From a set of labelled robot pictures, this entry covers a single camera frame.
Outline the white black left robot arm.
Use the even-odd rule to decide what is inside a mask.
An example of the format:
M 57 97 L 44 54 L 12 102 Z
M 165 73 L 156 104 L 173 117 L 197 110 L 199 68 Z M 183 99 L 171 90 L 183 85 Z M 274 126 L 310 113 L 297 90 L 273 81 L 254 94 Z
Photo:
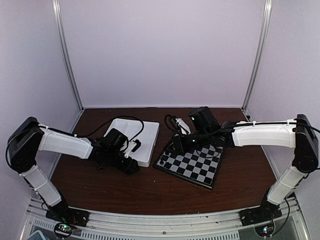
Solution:
M 129 154 L 139 146 L 138 140 L 130 141 L 115 128 L 105 136 L 94 139 L 89 134 L 71 134 L 48 127 L 30 116 L 7 140 L 5 160 L 13 171 L 30 184 L 48 210 L 61 222 L 67 222 L 72 218 L 72 211 L 63 195 L 37 164 L 37 153 L 47 151 L 74 156 L 95 161 L 99 167 L 105 164 L 116 167 L 130 175 L 139 170 L 139 165 Z

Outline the white compartment tray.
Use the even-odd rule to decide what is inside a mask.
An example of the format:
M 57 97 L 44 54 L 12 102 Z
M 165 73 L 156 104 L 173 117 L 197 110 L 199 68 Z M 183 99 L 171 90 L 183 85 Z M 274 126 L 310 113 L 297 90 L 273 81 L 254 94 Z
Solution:
M 148 168 L 156 145 L 160 123 L 143 121 L 143 124 L 144 127 L 142 132 L 133 139 L 139 140 L 141 142 L 141 147 L 135 152 L 131 152 L 129 156 L 135 159 L 140 167 Z M 142 129 L 142 124 L 138 120 L 117 118 L 111 122 L 109 128 L 104 134 L 104 137 L 113 128 L 120 131 L 130 140 Z

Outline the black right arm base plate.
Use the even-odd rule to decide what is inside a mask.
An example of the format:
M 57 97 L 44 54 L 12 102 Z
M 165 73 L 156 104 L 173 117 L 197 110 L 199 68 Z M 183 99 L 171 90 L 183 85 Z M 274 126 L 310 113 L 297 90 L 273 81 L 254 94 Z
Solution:
M 277 209 L 270 211 L 268 209 L 262 209 L 261 207 L 247 208 L 239 212 L 239 217 L 242 226 L 256 225 L 263 222 L 270 222 L 275 218 L 281 217 L 282 211 Z

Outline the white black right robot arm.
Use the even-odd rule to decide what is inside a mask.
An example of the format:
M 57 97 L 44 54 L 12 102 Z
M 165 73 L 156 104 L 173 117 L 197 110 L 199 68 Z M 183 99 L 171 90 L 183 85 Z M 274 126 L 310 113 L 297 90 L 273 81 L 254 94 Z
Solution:
M 179 154 L 207 145 L 223 148 L 277 146 L 294 150 L 292 162 L 265 193 L 256 210 L 256 216 L 261 221 L 273 216 L 280 203 L 302 179 L 318 170 L 318 129 L 311 126 L 304 114 L 283 121 L 226 121 L 219 124 L 211 110 L 204 106 L 190 112 L 188 116 L 195 127 L 194 132 L 181 118 L 168 118 L 175 134 L 173 149 Z

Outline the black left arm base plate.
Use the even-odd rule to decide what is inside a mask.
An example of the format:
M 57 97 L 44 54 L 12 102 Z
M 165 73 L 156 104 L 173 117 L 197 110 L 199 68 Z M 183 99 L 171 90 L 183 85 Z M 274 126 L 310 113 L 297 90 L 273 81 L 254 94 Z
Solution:
M 68 213 L 64 217 L 55 216 L 50 210 L 46 211 L 45 217 L 57 222 L 68 223 L 72 226 L 86 227 L 90 213 L 86 210 L 69 208 Z

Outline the black silver chessboard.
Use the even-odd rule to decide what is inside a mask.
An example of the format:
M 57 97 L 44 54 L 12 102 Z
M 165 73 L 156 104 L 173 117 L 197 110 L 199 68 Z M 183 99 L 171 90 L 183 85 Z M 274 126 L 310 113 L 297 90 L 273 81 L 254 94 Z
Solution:
M 153 167 L 184 181 L 212 190 L 222 163 L 224 148 L 219 146 L 204 146 L 192 152 L 176 153 L 173 141 L 169 141 L 154 162 Z M 170 163 L 166 168 L 160 161 Z

